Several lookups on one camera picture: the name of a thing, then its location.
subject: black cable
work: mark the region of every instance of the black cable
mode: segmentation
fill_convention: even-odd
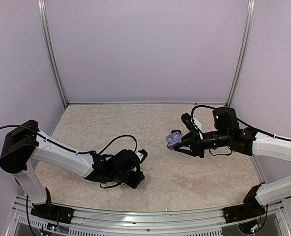
[[[242,120],[239,119],[239,118],[237,118],[237,120],[238,120],[239,122],[241,122],[243,125],[248,126],[249,128],[253,129],[254,131],[261,132],[261,133],[263,133],[263,134],[265,134],[265,135],[267,135],[267,136],[270,136],[270,137],[272,137],[272,138],[281,139],[281,140],[284,140],[284,141],[289,141],[289,142],[291,142],[291,139],[283,138],[283,137],[280,137],[280,136],[275,136],[274,134],[271,134],[271,133],[269,133],[269,132],[267,132],[267,131],[264,131],[264,130],[261,130],[261,129],[255,128],[255,127],[253,127],[253,126],[247,124],[246,122],[242,121]]]
[[[204,108],[209,108],[209,109],[215,109],[215,107],[211,107],[211,106],[207,106],[207,105],[198,105],[198,106],[195,106],[193,107],[193,109],[191,110],[191,122],[193,124],[195,124],[195,121],[194,121],[194,112],[197,108],[200,108],[200,107],[204,107]],[[204,133],[199,129],[199,128],[196,128],[194,126],[194,130],[197,132],[197,133],[201,133],[202,136],[204,136]]]
[[[14,178],[14,180],[17,182],[17,184],[19,185],[19,186],[21,186],[21,184],[17,181],[17,179],[16,178]]]
[[[4,125],[4,126],[1,126],[0,127],[0,130],[1,129],[6,129],[6,128],[11,128],[11,127],[17,127],[17,128],[24,128],[24,129],[27,129],[31,132],[33,132],[34,134],[37,134],[39,135],[40,137],[42,137],[43,139],[45,139],[45,137],[41,134],[39,134],[38,132],[36,132],[35,130],[31,129],[31,128],[28,128],[28,127],[25,127],[25,126],[22,126],[22,125],[16,125],[16,124],[9,124],[9,125]]]
[[[116,141],[117,139],[120,139],[120,138],[123,138],[123,137],[130,137],[130,138],[132,138],[134,141],[135,141],[135,150],[134,150],[134,152],[136,152],[136,150],[137,150],[137,147],[138,147],[138,143],[137,143],[137,139],[134,137],[134,136],[132,136],[132,135],[130,135],[130,134],[124,134],[124,135],[120,135],[120,136],[117,136],[116,138],[114,138],[113,140],[111,140],[107,145],[106,145],[106,147],[105,148],[103,148],[98,154],[99,155],[101,155],[114,141]]]
[[[210,154],[211,154],[212,156],[220,156],[220,155],[222,155],[222,156],[231,156],[232,153],[233,153],[233,151],[231,150],[230,153],[219,153],[219,154],[213,154],[213,153],[211,152],[211,149],[209,149],[209,152],[210,152]]]
[[[103,187],[102,186],[102,183],[100,183],[100,188],[103,188],[103,189],[107,189],[107,188],[115,188],[117,186],[120,186],[122,183],[117,183],[117,184],[114,184],[114,185],[111,185],[111,186],[106,186],[106,187]]]
[[[53,140],[51,140],[51,139],[46,139],[46,137],[44,137],[43,135],[41,135],[39,132],[37,132],[37,131],[35,131],[35,130],[29,128],[29,127],[22,126],[22,125],[17,125],[17,124],[4,125],[4,126],[1,126],[1,127],[0,127],[0,130],[1,130],[1,129],[6,129],[6,128],[11,128],[11,127],[12,127],[12,128],[15,127],[15,128],[27,129],[27,130],[31,131],[32,133],[38,135],[38,136],[41,137],[42,139],[48,141],[49,143],[52,143],[52,144],[54,144],[54,145],[56,145],[56,146],[58,146],[58,147],[60,147],[60,148],[62,148],[62,149],[65,149],[65,150],[67,150],[67,151],[70,151],[70,152],[72,152],[72,153],[76,153],[76,154],[88,154],[88,153],[91,153],[91,152],[96,152],[96,151],[94,151],[94,150],[77,152],[77,151],[72,150],[72,149],[69,149],[69,148],[67,148],[67,147],[65,147],[65,146],[63,146],[63,145],[61,145],[61,144],[56,143],[55,141],[53,141]],[[107,146],[106,146],[102,151],[100,151],[99,154],[101,154],[102,152],[104,152],[104,151],[105,151],[105,150],[106,150],[106,149],[107,149],[107,148],[108,148],[108,147],[109,147],[109,146],[110,146],[110,145],[111,145],[115,140],[117,140],[117,139],[119,139],[119,138],[122,138],[122,137],[131,137],[131,138],[135,141],[136,146],[135,146],[135,150],[134,150],[134,152],[136,152],[136,150],[137,150],[137,140],[136,140],[136,138],[135,138],[134,136],[132,136],[132,135],[125,134],[125,135],[120,135],[120,136],[114,138],[114,139],[113,139],[109,144],[107,144]]]
[[[31,233],[33,234],[33,236],[36,236],[33,229],[32,229],[32,226],[31,226],[31,222],[29,221],[29,208],[28,208],[28,204],[29,204],[29,196],[27,194],[27,204],[26,204],[26,210],[27,210],[27,219],[28,219],[28,224],[29,224],[29,230],[31,231]]]
[[[268,218],[268,204],[266,205],[265,217],[264,217],[263,224],[261,225],[261,227],[257,231],[255,231],[255,233],[258,233],[260,230],[263,229],[265,222],[267,221],[267,218]]]
[[[243,234],[245,234],[245,235],[254,235],[254,234],[256,234],[256,233],[258,233],[260,230],[262,230],[263,229],[263,227],[264,227],[264,225],[265,225],[265,223],[266,223],[266,221],[267,221],[267,217],[268,217],[268,204],[266,205],[266,210],[265,210],[265,217],[264,217],[264,221],[263,221],[263,224],[260,226],[260,228],[257,230],[257,231],[251,231],[251,232],[249,232],[249,233],[247,233],[247,234],[245,234],[245,233],[243,233]]]
[[[195,106],[195,107],[191,110],[191,121],[192,121],[193,124],[194,124],[194,111],[195,111],[197,108],[199,108],[199,107],[205,107],[205,108],[209,108],[209,109],[213,109],[213,110],[216,109],[215,107],[211,107],[211,106],[207,106],[207,105],[198,105],[198,106]],[[242,123],[243,125],[245,125],[245,126],[251,128],[251,129],[253,129],[254,131],[257,131],[257,132],[263,133],[263,134],[265,134],[265,135],[267,135],[267,136],[270,136],[270,137],[272,137],[272,138],[275,138],[275,139],[280,139],[280,140],[284,140],[284,141],[291,142],[291,139],[287,139],[287,138],[283,138],[283,137],[280,137],[280,136],[276,136],[276,135],[271,134],[271,133],[269,133],[269,132],[267,132],[267,131],[264,131],[264,130],[261,130],[261,129],[255,128],[255,127],[251,126],[250,124],[247,124],[246,122],[242,121],[242,120],[239,119],[239,118],[237,118],[237,120],[238,120],[240,123]]]

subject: table surface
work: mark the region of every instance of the table surface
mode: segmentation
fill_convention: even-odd
[[[137,189],[122,184],[101,189],[99,183],[40,162],[36,173],[51,192],[52,201],[78,207],[121,211],[175,211],[221,207],[241,203],[259,184],[249,156],[191,157],[168,150],[165,137],[172,129],[187,132],[180,117],[193,105],[70,105],[58,123],[53,138],[80,150],[100,151],[122,134],[134,135],[138,149],[148,157],[141,165],[145,180]],[[212,111],[195,112],[203,131],[215,130]],[[105,153],[133,149],[134,141],[122,138]],[[219,148],[215,153],[227,152]]]

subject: lavender wall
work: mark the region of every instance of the lavender wall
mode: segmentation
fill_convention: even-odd
[[[256,0],[233,107],[244,121],[291,137],[291,1]],[[291,163],[258,160],[267,182],[291,174]],[[291,199],[284,206],[291,222]]]
[[[247,0],[47,0],[70,103],[225,103]]]
[[[62,111],[37,1],[0,0],[0,126],[35,119],[51,133]],[[0,149],[8,131],[0,132]],[[18,192],[12,175],[0,169],[0,235]]]

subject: metal edge strip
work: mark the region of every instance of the metal edge strip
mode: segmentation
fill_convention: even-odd
[[[163,105],[221,105],[223,102],[102,102],[102,103],[69,103],[69,105],[147,105],[147,104],[163,104]]]
[[[50,36],[49,25],[48,25],[47,14],[46,14],[45,0],[37,0],[37,3],[38,3],[38,11],[39,11],[42,30],[43,30],[43,34],[44,34],[45,44],[46,44],[46,48],[47,48],[48,58],[49,58],[49,61],[51,64],[51,68],[53,71],[55,83],[56,83],[57,88],[58,88],[58,93],[59,93],[61,102],[62,102],[64,108],[66,109],[68,106],[68,100],[67,100],[66,93],[65,93],[63,85],[62,85],[62,81],[60,79],[60,75],[58,72],[58,67],[57,67],[57,63],[56,63],[56,59],[55,59],[55,54],[54,54],[54,50],[53,50],[53,46],[52,46],[52,42],[51,42],[51,36]]]
[[[244,26],[244,33],[242,37],[242,44],[239,51],[238,59],[237,59],[237,65],[234,72],[233,82],[231,85],[230,93],[227,99],[227,106],[231,106],[235,93],[238,81],[240,79],[240,74],[243,68],[245,55],[247,51],[247,45],[250,37],[250,30],[252,26],[253,16],[254,16],[254,10],[255,10],[255,0],[248,0],[248,8],[247,8],[247,15],[246,15],[246,21]]]
[[[8,218],[5,222],[5,227],[2,231],[2,236],[12,236],[14,235],[16,228],[18,226],[18,220],[17,220],[17,216],[19,213],[15,212],[15,211],[10,211]]]
[[[261,184],[265,183],[264,182],[264,178],[263,178],[263,174],[262,174],[262,170],[261,170],[261,168],[260,168],[260,166],[259,166],[259,164],[258,164],[258,162],[257,162],[257,160],[255,158],[255,156],[251,156],[250,157],[250,160],[253,163],[253,167],[254,167],[255,172],[257,174],[259,183],[261,183]]]
[[[26,199],[18,196],[13,211],[26,215]],[[125,212],[113,210],[98,210],[74,207],[74,217],[70,225],[61,223],[64,227],[98,231],[113,234],[182,234],[197,230],[210,230],[236,223],[226,224],[223,206],[200,210],[183,210],[171,212]],[[269,205],[269,214],[280,212],[282,203]],[[40,220],[30,215],[33,220]]]
[[[291,236],[290,222],[284,208],[282,208],[280,212],[277,212],[276,216],[277,216],[278,224],[281,230],[281,235]]]
[[[63,115],[64,115],[64,114],[65,114],[65,112],[66,112],[66,110],[67,110],[67,108],[65,108],[65,109],[62,111],[62,113],[61,113],[61,115],[60,115],[59,119],[57,120],[57,122],[56,122],[56,124],[55,124],[55,126],[54,126],[54,128],[53,128],[53,130],[52,130],[52,132],[50,133],[50,136],[52,136],[52,135],[53,135],[53,133],[55,132],[55,130],[56,130],[56,128],[57,128],[57,125],[58,125],[58,124],[59,124],[59,122],[61,121],[61,119],[62,119]]]

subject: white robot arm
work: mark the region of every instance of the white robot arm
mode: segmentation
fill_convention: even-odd
[[[291,142],[258,133],[253,141],[253,155],[269,156],[291,162]],[[291,175],[259,187],[256,200],[261,206],[291,197]]]
[[[116,155],[98,154],[93,150],[83,152],[59,143],[40,131],[36,121],[29,120],[6,135],[0,167],[11,173],[28,194],[33,204],[32,215],[70,223],[73,209],[51,203],[50,192],[39,181],[32,160],[64,168],[89,181],[115,182],[111,187],[125,183],[131,188],[137,188],[145,178],[140,164],[146,157],[145,150],[123,149]]]
[[[200,123],[193,116],[193,111],[198,107],[213,109],[216,131],[207,133],[201,131]],[[267,132],[248,124],[247,128],[240,129],[238,122],[246,123],[236,117],[233,108],[198,105],[194,107],[191,115],[183,114],[181,120],[190,132],[182,137],[179,130],[173,130],[166,138],[167,147],[171,150],[203,158],[206,149],[228,147],[231,151],[249,156],[269,156],[291,162],[290,138],[267,135]],[[273,183],[254,186],[246,195],[242,205],[224,208],[226,222],[231,223],[265,214],[265,205],[290,197],[291,175]]]

